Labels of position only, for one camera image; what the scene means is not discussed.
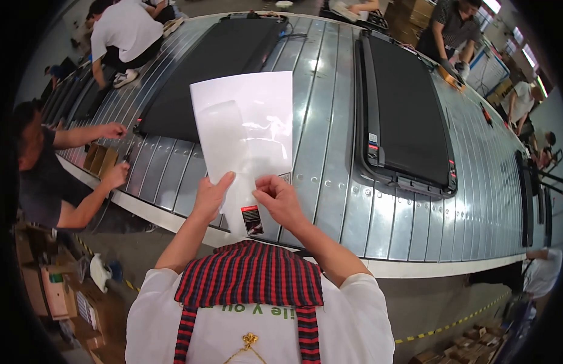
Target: man in striped shirt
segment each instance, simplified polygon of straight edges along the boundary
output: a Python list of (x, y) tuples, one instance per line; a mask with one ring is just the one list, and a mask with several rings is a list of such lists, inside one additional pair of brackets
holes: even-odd
[(482, 0), (439, 0), (429, 26), (421, 34), (416, 50), (439, 62), (451, 75), (455, 73), (449, 59), (464, 42), (466, 46), (459, 56), (456, 69), (464, 79), (469, 71), (468, 63), (474, 55), (475, 42), (480, 40), (480, 21), (474, 17)]

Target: white t-shirt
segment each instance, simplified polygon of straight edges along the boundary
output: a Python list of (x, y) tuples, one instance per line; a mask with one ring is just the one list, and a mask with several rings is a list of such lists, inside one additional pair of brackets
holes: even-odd
[(545, 147), (548, 147), (547, 142), (547, 132), (542, 129), (534, 129), (534, 138), (537, 140), (538, 151), (542, 151)]
[(93, 60), (107, 53), (106, 47), (119, 48), (119, 59), (129, 62), (162, 37), (164, 26), (140, 6), (140, 0), (121, 0), (103, 11), (93, 25), (91, 54)]
[(511, 122), (518, 122), (525, 113), (530, 112), (533, 108), (534, 98), (530, 92), (531, 88), (532, 86), (527, 82), (518, 82), (514, 86), (514, 89), (506, 95), (502, 102), (500, 102), (500, 105), (504, 108), (504, 112), (508, 115), (508, 111), (510, 111), (510, 98), (514, 93), (516, 93), (516, 101), (514, 102), (514, 108), (512, 109)]
[(524, 291), (540, 298), (551, 291), (561, 270), (563, 252), (559, 249), (548, 249), (547, 259), (534, 259), (524, 278)]
[[(151, 269), (127, 316), (127, 364), (173, 364), (182, 308), (174, 300), (181, 275)], [(393, 362), (394, 339), (385, 296), (375, 278), (355, 274), (340, 289), (321, 276), (324, 306), (316, 309), (321, 362)], [(186, 364), (222, 363), (252, 332), (252, 345), (268, 364), (301, 363), (298, 324), (292, 308), (270, 305), (214, 306), (198, 310)], [(261, 363), (253, 352), (231, 362)]]

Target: screwdriver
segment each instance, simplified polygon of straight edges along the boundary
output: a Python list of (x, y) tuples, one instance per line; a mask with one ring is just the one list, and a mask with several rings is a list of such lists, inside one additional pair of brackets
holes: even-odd
[(486, 122), (488, 123), (489, 126), (494, 127), (492, 125), (492, 118), (490, 117), (490, 114), (488, 113), (488, 110), (486, 110), (485, 107), (483, 107), (483, 104), (480, 103), (480, 106), (482, 107), (482, 113), (483, 113), (483, 117), (484, 119), (486, 119)]

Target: concrete floor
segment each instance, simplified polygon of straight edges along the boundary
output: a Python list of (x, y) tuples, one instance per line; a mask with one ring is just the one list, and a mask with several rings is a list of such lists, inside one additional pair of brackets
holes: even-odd
[[(156, 260), (174, 235), (168, 231), (155, 231), (149, 234), (121, 236), (115, 234), (81, 234), (80, 236), (92, 251), (101, 253), (104, 261), (116, 259), (121, 262), (124, 278), (139, 287), (144, 281), (146, 272), (154, 267)], [(208, 254), (212, 254), (212, 247), (202, 244), (198, 256)], [(434, 346), (447, 348), (452, 339), (461, 336), (463, 331), (475, 322), (494, 317), (498, 308), (503, 307), (505, 299), (465, 323), (423, 339), (406, 341), (409, 336), (434, 331), (469, 316), (508, 291), (503, 285), (489, 284), (464, 288), (463, 278), (463, 276), (454, 276), (416, 280), (378, 280), (379, 286), (385, 293), (394, 338), (404, 340), (402, 344), (396, 346), (394, 363), (407, 363), (414, 354)], [(117, 284), (113, 281), (109, 281), (108, 286), (122, 295), (128, 311), (137, 297), (137, 292), (125, 284)]]

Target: gold necklace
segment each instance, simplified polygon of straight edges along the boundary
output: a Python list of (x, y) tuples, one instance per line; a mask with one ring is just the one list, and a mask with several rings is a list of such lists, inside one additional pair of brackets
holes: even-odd
[(249, 351), (249, 350), (251, 350), (252, 352), (254, 352), (255, 355), (257, 355), (257, 357), (259, 358), (259, 360), (261, 360), (261, 362), (262, 362), (263, 364), (267, 364), (267, 363), (265, 362), (265, 360), (263, 360), (263, 358), (261, 357), (261, 355), (259, 355), (259, 354), (255, 351), (255, 349), (253, 349), (253, 348), (251, 347), (251, 344), (255, 344), (258, 339), (259, 339), (259, 336), (253, 335), (251, 332), (248, 333), (247, 335), (244, 335), (244, 336), (243, 336), (243, 341), (245, 342), (245, 346), (242, 347), (241, 349), (239, 349), (238, 352), (236, 352), (236, 353), (234, 353), (233, 355), (231, 355), (231, 357), (228, 358), (227, 361), (224, 362), (223, 364), (227, 364), (228, 362), (230, 362), (231, 359), (233, 359), (237, 354), (241, 353), (242, 351)]

